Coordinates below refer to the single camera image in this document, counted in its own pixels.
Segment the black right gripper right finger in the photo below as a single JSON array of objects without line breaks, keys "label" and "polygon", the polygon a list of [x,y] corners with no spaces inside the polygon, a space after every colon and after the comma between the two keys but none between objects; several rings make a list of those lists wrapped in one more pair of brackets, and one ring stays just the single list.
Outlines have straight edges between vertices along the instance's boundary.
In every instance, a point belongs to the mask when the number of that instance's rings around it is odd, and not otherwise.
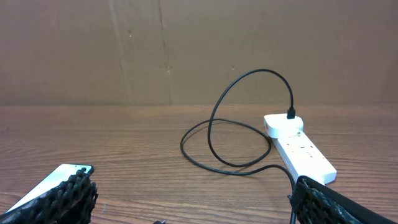
[{"label": "black right gripper right finger", "polygon": [[300,223],[395,224],[305,175],[288,198]]}]

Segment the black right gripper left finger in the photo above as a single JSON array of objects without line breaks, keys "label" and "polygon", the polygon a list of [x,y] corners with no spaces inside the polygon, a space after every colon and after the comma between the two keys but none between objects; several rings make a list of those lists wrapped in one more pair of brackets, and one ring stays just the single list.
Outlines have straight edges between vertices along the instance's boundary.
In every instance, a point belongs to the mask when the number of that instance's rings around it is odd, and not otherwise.
[{"label": "black right gripper left finger", "polygon": [[1,215],[1,224],[89,224],[98,198],[82,168],[56,187]]}]

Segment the Samsung Galaxy smartphone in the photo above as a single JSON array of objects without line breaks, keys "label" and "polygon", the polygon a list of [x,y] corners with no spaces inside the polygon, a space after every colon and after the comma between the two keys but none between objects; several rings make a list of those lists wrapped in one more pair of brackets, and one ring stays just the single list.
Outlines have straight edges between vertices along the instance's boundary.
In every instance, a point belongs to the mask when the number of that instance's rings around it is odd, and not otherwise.
[{"label": "Samsung Galaxy smartphone", "polygon": [[57,187],[61,182],[68,180],[71,175],[82,168],[85,168],[85,173],[91,175],[94,172],[92,165],[83,164],[61,164],[54,169],[48,176],[46,176],[40,183],[38,183],[32,190],[25,194],[18,202],[16,202],[6,213],[9,213],[23,204],[35,199],[36,197],[46,193],[52,188]]}]

